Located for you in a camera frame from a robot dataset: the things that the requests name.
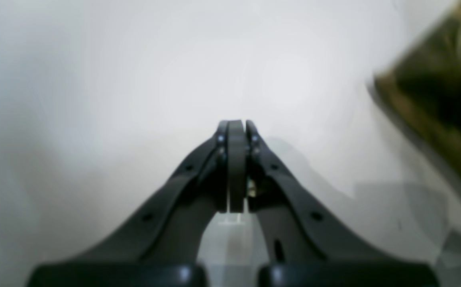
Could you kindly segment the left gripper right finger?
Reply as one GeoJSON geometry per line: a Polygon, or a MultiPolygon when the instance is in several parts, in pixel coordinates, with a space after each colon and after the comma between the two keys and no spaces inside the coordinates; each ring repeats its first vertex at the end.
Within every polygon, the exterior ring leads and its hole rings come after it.
{"type": "Polygon", "coordinates": [[[367,243],[303,187],[250,120],[237,124],[242,192],[261,228],[269,263],[259,287],[438,287],[426,263],[367,243]]]}

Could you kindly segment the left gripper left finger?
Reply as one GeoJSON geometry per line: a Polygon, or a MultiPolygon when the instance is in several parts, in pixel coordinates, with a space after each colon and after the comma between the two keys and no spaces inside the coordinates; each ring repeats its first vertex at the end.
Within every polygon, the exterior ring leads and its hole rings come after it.
{"type": "Polygon", "coordinates": [[[29,287],[208,287],[197,263],[200,242],[217,212],[227,211],[229,136],[221,121],[165,184],[94,247],[31,274],[29,287]]]}

